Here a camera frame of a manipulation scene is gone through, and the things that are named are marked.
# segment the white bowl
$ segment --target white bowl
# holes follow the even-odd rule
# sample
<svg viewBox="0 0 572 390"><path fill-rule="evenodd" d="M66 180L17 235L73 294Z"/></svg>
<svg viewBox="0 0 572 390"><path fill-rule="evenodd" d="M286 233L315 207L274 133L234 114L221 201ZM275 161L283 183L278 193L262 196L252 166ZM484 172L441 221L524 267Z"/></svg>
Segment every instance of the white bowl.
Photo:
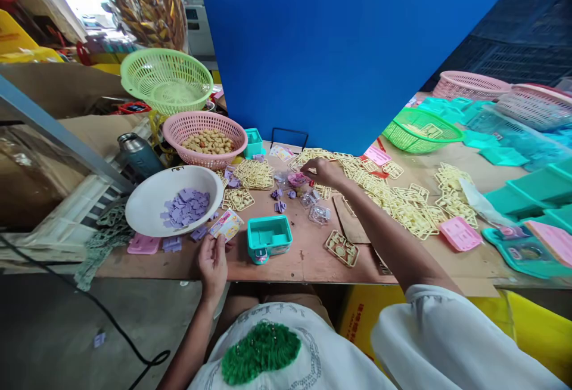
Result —
<svg viewBox="0 0 572 390"><path fill-rule="evenodd" d="M167 228L159 216L167 212L165 201L171 201L184 188L210 193L210 203L202 218L182 228ZM150 176L133 191L125 206L129 226L150 237L182 235L206 223L222 201L224 189L219 176L202 166L177 166Z"/></svg>

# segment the white shirt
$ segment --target white shirt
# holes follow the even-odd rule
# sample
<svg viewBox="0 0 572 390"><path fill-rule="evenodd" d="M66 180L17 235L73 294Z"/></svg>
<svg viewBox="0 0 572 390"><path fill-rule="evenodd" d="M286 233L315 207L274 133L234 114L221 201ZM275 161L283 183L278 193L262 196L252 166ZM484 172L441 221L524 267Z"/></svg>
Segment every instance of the white shirt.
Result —
<svg viewBox="0 0 572 390"><path fill-rule="evenodd" d="M384 308L371 333L377 359L404 390L550 389L568 387L520 351L515 342L463 296L435 286L412 286L407 304ZM300 338L289 366L228 386L220 367L225 352L262 320L282 323ZM396 386L357 347L311 309L261 304L241 314L220 337L189 389L376 389Z"/></svg>

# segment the hand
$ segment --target hand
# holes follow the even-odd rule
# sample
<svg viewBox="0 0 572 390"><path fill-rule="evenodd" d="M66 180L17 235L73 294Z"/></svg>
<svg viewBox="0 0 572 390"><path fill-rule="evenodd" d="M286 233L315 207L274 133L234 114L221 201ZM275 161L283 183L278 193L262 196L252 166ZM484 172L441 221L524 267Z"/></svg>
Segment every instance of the hand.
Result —
<svg viewBox="0 0 572 390"><path fill-rule="evenodd" d="M318 184L332 187L336 190L349 181L341 168L329 160L310 159L300 170L305 176L314 180Z"/></svg>
<svg viewBox="0 0 572 390"><path fill-rule="evenodd" d="M220 234L215 239L207 234L198 254L198 267L203 282L202 300L214 307L219 303L225 291L228 268L226 267L225 236Z"/></svg>

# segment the black cable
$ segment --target black cable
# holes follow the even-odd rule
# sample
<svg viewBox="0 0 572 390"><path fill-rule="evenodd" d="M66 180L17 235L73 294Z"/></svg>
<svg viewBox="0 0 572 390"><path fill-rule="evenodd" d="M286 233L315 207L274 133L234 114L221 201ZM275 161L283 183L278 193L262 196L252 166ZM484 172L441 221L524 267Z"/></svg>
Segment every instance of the black cable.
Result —
<svg viewBox="0 0 572 390"><path fill-rule="evenodd" d="M0 234L0 240L4 243L4 245L6 245L6 247L12 249L14 251L14 253L16 253L18 256L26 259L27 261L29 261L30 263L36 265L39 268L42 268L44 271L46 271L48 274L52 274L54 277L59 278L61 281L63 281L65 284L67 284L68 286L70 286L73 290L78 290L83 296L85 296L86 298L88 298L90 301L92 301L95 305L97 305L102 311L103 313L107 316L107 318L109 318L109 321L112 323L113 326L115 326L115 328L117 329L117 331L119 332L119 334L121 336L123 336L123 338L125 339L125 341L129 344L129 346L131 347L131 349L133 350L133 352L135 353L135 355L137 356L137 358L140 360L140 362L142 364L145 365L145 369L143 370L143 372L141 373L141 375L139 375L137 377L137 379L133 382L133 384L131 384L131 387L129 387L129 390L133 390L137 384L143 379L143 377L145 376L145 374L147 372L149 372L149 369L151 369L153 366L157 366L160 365L161 363L165 362L169 356L171 355L171 350L165 350L160 352L159 354L157 354L152 360L147 360L145 357L143 357L143 355L139 352L139 350L137 349L137 347L135 346L135 344L133 343L133 341L131 340L131 338L127 335L127 333L125 333L125 331L121 328L121 326L119 325L119 323L117 322L117 320L115 320L115 317L113 317L113 315L109 312L109 310L100 302L99 299L97 299L94 295L92 295L89 292L86 292L84 290L81 290L80 288L76 287L75 284L73 284L72 282L68 281L65 277L59 275L57 272L51 270L50 268L48 268L46 265L44 265L41 262L38 262L35 259L32 259L30 256L22 253L20 251L20 249L16 246L14 246L12 243L10 243L6 238L4 238L3 235Z"/></svg>

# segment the green embroidered patch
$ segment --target green embroidered patch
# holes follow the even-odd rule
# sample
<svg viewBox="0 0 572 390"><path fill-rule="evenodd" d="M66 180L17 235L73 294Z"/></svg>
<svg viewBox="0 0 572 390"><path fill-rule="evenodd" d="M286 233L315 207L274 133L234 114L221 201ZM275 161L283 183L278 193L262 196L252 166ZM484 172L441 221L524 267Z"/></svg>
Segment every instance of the green embroidered patch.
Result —
<svg viewBox="0 0 572 390"><path fill-rule="evenodd" d="M222 377L228 385L250 382L262 372L287 367L298 357L301 345L287 326L261 321L225 353Z"/></svg>

